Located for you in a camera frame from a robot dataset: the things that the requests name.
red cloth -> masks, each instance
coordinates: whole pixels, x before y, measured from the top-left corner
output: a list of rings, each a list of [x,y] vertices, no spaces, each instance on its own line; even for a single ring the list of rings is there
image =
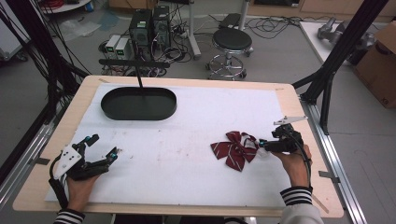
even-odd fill
[[[259,146],[256,138],[247,133],[229,132],[226,133],[231,142],[217,142],[210,146],[219,159],[227,157],[225,162],[231,168],[242,171],[245,166],[245,160],[251,162],[256,156]]]

black stool seat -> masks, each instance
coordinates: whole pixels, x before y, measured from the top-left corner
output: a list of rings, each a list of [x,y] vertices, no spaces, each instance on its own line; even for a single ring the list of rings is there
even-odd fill
[[[233,28],[223,28],[213,34],[213,41],[223,49],[244,50],[251,46],[251,38],[245,32]]]

gray floor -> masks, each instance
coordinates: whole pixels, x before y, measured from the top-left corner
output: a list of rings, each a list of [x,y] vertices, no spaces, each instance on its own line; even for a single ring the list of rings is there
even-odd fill
[[[75,10],[59,15],[60,21],[83,18],[102,24],[93,35],[67,42],[93,74],[101,74],[98,63],[103,54],[98,46],[112,34],[126,31],[128,15],[114,14],[105,8],[93,13]],[[217,27],[210,17],[196,19],[205,23],[199,32],[213,32]],[[247,77],[237,81],[293,83],[320,67],[320,60],[300,28],[289,26],[273,39],[263,39],[246,30],[253,39],[254,52],[240,56],[247,68]],[[205,64],[218,51],[211,47],[207,35],[196,36],[202,58],[188,63],[173,63],[165,77],[206,79]],[[305,87],[297,90],[304,92]],[[0,67],[0,156],[1,164],[18,144],[30,124],[46,103],[46,82],[31,61],[10,62]],[[396,223],[396,110],[384,108],[353,74],[343,66],[333,82],[329,131],[368,223]],[[0,211],[2,223],[51,223],[54,213],[17,212],[12,202],[19,187]],[[84,223],[109,223],[108,214],[89,214]],[[278,218],[259,218],[259,223],[277,223]],[[325,223],[350,223],[347,216],[325,218]]]

chrome stool base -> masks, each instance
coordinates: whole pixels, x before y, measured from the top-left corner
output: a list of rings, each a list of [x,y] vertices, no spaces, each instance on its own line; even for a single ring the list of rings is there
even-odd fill
[[[214,75],[217,75],[221,77],[230,77],[234,81],[235,77],[245,78],[247,76],[247,71],[242,61],[229,53],[219,54],[213,57],[213,59],[206,64],[206,69],[211,71],[208,79],[212,79]]]

wooden table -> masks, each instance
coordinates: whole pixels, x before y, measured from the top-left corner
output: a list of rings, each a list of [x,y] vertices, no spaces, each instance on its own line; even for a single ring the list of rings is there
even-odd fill
[[[66,110],[58,127],[54,131],[41,158],[53,160],[59,150],[68,145],[74,136],[92,97],[102,83],[137,84],[133,77],[86,77],[75,98]],[[290,84],[231,82],[215,80],[143,78],[146,85],[164,85],[180,87],[217,87],[235,89],[253,89],[275,91],[283,114],[290,117],[302,117],[304,111],[295,89]],[[341,217],[344,214],[332,181],[318,175],[318,171],[327,172],[321,158],[318,145],[307,120],[293,123],[295,130],[302,134],[304,142],[312,152],[312,186],[314,187],[313,203],[323,217]],[[46,202],[44,198],[50,189],[48,184],[49,165],[37,164],[28,176],[13,207],[18,211],[58,211],[60,206],[55,202]],[[258,209],[255,207],[235,206],[199,206],[199,205],[156,205],[126,203],[90,203],[86,212],[92,213],[125,213],[125,214],[159,214],[159,215],[197,215],[197,216],[238,216],[238,217],[280,217],[282,210],[277,208]]]

